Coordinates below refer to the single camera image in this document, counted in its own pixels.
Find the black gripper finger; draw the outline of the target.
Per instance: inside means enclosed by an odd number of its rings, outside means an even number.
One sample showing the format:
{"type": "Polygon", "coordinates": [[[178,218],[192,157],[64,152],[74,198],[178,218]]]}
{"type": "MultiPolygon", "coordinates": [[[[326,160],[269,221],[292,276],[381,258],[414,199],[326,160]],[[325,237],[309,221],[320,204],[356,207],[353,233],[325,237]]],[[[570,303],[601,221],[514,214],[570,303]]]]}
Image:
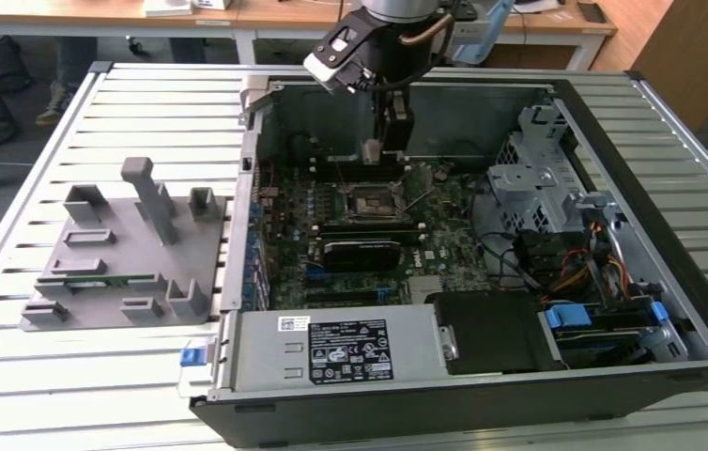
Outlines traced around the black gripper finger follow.
{"type": "Polygon", "coordinates": [[[385,91],[374,92],[374,139],[384,140],[388,120],[389,94],[385,91]]]}
{"type": "Polygon", "coordinates": [[[414,114],[406,91],[393,91],[385,110],[385,150],[405,151],[414,128],[414,114]]]}

